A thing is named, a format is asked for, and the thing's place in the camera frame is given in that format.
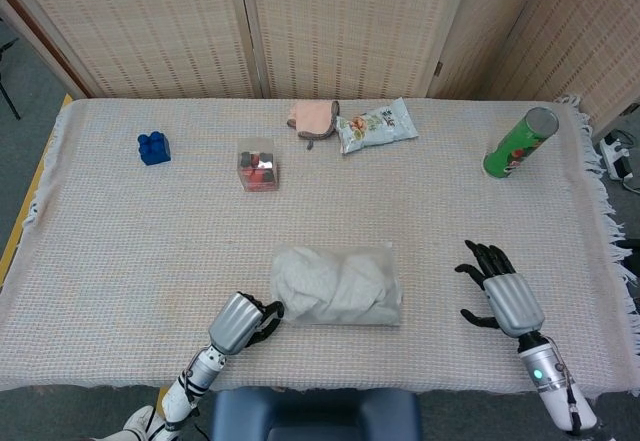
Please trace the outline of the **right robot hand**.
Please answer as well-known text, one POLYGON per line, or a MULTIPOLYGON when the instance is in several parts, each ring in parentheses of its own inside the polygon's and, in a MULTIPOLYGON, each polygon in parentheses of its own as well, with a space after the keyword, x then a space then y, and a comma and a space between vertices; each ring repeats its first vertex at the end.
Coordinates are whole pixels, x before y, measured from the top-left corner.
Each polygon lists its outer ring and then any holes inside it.
POLYGON ((466 273, 484 293, 492 315, 478 317, 467 309, 460 314, 470 324, 499 329, 505 335, 519 339, 538 336, 545 316, 526 279, 516 272, 507 255, 495 245, 464 241, 478 266, 460 264, 454 268, 466 273))

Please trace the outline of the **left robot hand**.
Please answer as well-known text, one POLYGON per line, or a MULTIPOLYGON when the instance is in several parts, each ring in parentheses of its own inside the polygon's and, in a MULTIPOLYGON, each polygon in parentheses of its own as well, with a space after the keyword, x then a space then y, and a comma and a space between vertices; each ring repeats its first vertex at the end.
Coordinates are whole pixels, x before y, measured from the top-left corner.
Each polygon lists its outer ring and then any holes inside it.
POLYGON ((263 304, 237 291, 229 297, 209 327, 211 345, 223 355, 236 355, 244 348, 268 339, 285 314, 281 301, 263 304))

